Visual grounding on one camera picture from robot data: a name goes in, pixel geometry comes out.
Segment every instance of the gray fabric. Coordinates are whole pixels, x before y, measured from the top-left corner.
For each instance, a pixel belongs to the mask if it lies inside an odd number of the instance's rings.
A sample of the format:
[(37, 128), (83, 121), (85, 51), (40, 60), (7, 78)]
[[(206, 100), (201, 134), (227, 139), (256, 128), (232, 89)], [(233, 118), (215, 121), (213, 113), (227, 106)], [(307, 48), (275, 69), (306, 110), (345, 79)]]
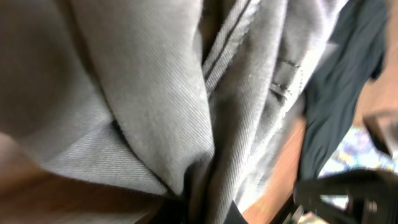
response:
[(200, 0), (3, 1), (0, 131), (52, 172), (222, 223), (343, 3), (225, 1), (202, 66)]
[(234, 197), (234, 201), (239, 205), (239, 210), (241, 212), (248, 209), (250, 205), (263, 195), (280, 150), (295, 120), (303, 113), (304, 104), (304, 97), (301, 94), (293, 107), (291, 107), (286, 116), (282, 119), (280, 129), (271, 137), (266, 150), (260, 153), (260, 158), (256, 160), (256, 163), (250, 164), (252, 169), (250, 169), (249, 173), (244, 177)]

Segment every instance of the black fabric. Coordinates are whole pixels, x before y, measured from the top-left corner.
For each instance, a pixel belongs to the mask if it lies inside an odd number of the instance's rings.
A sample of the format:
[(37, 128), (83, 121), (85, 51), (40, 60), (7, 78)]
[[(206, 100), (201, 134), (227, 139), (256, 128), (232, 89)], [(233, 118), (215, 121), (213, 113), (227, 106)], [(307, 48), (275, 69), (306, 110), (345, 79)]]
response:
[(228, 210), (224, 224), (248, 224), (233, 201)]
[(307, 127), (299, 177), (317, 178), (353, 122), (362, 87), (382, 72), (387, 7), (382, 0), (349, 1), (330, 42), (338, 48), (305, 89)]
[(145, 218), (140, 220), (137, 224), (181, 224), (187, 222), (187, 207), (177, 201), (167, 199), (163, 202), (161, 207), (155, 213), (155, 215), (148, 221)]

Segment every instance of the black plastic object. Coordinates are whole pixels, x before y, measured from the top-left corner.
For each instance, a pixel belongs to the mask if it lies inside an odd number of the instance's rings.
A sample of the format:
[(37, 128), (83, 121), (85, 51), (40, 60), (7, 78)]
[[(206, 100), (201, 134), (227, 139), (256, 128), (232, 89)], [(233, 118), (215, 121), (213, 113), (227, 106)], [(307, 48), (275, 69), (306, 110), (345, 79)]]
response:
[[(321, 195), (348, 195), (346, 210)], [(322, 179), (296, 182), (294, 203), (331, 224), (398, 223), (398, 176), (381, 170), (353, 170)]]

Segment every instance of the crumpled cloth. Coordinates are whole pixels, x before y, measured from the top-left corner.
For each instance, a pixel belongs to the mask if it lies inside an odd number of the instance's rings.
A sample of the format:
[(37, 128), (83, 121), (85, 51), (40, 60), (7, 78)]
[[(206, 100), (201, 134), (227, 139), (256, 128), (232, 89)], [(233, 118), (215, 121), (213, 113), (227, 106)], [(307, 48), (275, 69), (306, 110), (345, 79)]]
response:
[[(277, 154), (267, 145), (344, 3), (226, 0), (202, 61), (199, 0), (4, 0), (0, 131), (54, 173), (177, 198), (190, 222), (222, 223)], [(266, 186), (250, 181), (240, 211)]]

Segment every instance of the gray twill fabric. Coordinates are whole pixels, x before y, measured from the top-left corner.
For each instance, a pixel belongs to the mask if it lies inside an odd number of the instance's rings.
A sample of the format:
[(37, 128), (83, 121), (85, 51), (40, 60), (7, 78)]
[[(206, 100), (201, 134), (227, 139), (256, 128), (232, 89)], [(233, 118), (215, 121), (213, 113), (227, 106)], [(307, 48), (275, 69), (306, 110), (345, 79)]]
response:
[(245, 178), (267, 154), (271, 172), (267, 145), (343, 4), (225, 1), (212, 40), (199, 0), (4, 0), (0, 131), (52, 172), (177, 198), (190, 222), (223, 223), (234, 198), (243, 211), (263, 193), (266, 181)]

